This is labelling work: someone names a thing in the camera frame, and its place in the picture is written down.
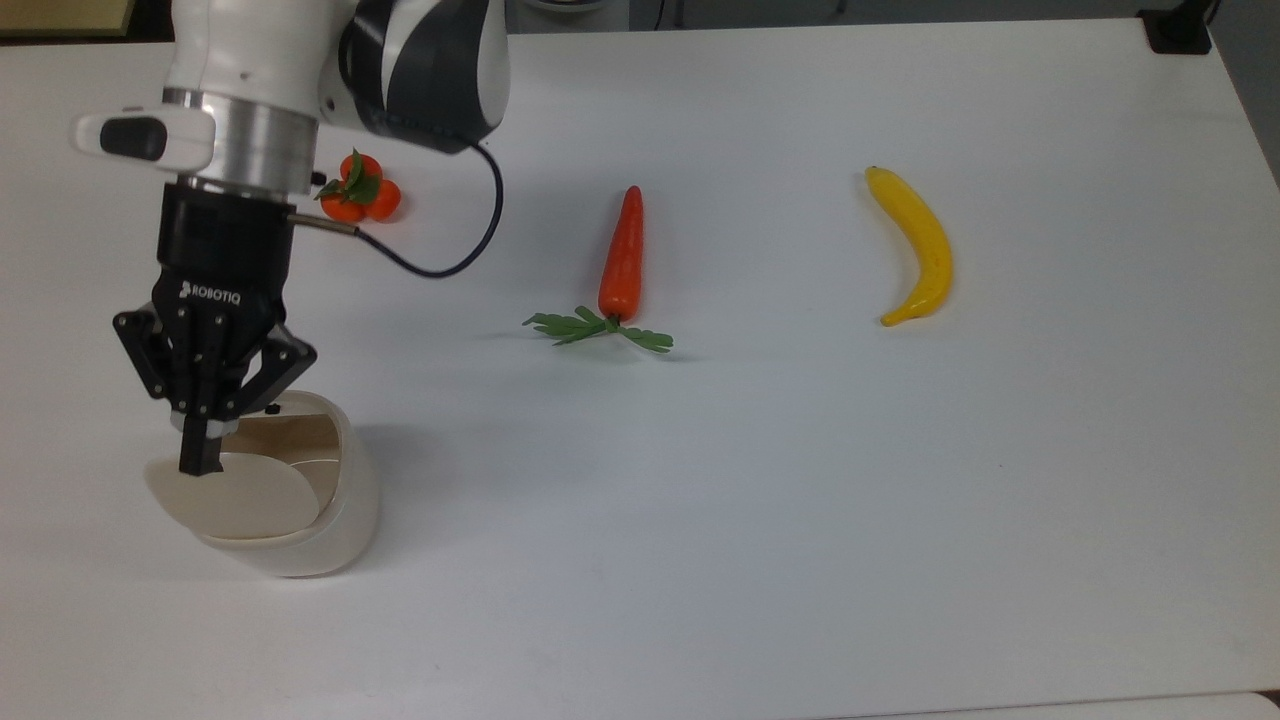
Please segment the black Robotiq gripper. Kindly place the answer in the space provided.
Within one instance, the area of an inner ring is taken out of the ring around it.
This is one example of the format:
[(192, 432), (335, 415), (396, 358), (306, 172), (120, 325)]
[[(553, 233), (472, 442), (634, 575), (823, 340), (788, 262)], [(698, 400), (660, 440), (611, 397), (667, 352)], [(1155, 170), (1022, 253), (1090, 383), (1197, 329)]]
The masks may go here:
[[(179, 471), (221, 470), (221, 438), (261, 413), (317, 360), (283, 323), (291, 264), (288, 202), (170, 183), (157, 240), (152, 305), (118, 313), (111, 327), (145, 389), (169, 402), (182, 434)], [(259, 369), (243, 379), (255, 355)]]

